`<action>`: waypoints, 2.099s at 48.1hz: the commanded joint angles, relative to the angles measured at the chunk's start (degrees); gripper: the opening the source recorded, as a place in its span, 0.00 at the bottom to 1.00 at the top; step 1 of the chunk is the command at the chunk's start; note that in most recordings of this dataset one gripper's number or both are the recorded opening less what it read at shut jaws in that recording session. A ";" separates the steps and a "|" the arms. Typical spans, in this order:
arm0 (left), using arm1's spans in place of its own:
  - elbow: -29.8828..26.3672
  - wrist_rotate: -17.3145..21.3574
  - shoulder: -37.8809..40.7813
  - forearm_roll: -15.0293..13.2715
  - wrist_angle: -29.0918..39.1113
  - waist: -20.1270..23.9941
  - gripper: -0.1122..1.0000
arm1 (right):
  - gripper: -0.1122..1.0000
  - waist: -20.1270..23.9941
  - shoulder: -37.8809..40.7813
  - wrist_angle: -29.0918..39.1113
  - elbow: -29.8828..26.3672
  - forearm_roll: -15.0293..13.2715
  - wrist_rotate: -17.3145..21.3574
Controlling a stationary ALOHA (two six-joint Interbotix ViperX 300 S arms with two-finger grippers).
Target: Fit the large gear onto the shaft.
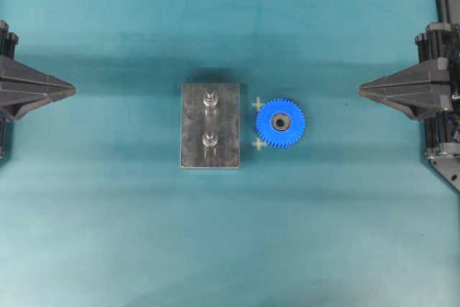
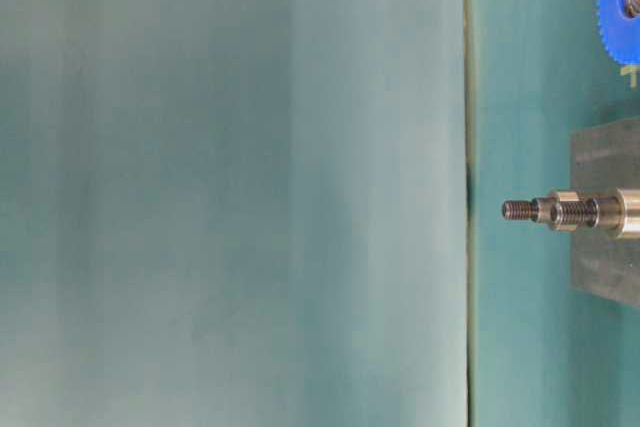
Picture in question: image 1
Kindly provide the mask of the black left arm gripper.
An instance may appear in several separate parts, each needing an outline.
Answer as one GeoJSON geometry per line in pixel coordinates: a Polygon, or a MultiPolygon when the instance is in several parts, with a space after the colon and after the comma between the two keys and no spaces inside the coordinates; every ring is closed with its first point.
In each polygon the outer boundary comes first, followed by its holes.
{"type": "Polygon", "coordinates": [[[18,36],[9,31],[9,25],[1,20],[1,81],[18,83],[22,86],[54,87],[59,91],[51,93],[1,92],[1,158],[5,156],[7,119],[20,120],[30,111],[75,95],[76,88],[71,83],[42,73],[13,60],[18,36]]]}

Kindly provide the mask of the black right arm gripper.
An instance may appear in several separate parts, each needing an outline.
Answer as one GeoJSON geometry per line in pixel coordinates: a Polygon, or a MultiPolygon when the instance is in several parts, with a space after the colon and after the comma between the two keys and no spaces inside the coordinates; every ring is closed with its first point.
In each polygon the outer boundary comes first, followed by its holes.
{"type": "Polygon", "coordinates": [[[411,120],[426,119],[426,157],[458,157],[459,25],[431,23],[415,43],[420,63],[364,83],[358,94],[400,111],[411,120]],[[451,96],[431,87],[411,88],[448,83],[451,96]]]}

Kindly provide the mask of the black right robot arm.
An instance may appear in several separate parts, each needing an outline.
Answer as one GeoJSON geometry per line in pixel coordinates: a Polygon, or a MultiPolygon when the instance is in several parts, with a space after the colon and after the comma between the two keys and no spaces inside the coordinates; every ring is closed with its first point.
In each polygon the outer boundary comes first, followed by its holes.
{"type": "Polygon", "coordinates": [[[459,0],[436,0],[437,22],[415,37],[418,64],[360,85],[358,94],[425,129],[425,155],[459,156],[459,0]]]}

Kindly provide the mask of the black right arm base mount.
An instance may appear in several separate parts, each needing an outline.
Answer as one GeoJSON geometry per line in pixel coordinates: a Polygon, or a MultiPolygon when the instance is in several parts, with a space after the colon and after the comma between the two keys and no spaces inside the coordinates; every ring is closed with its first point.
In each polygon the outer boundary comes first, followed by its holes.
{"type": "Polygon", "coordinates": [[[459,192],[459,155],[425,153],[431,167],[459,192]]]}

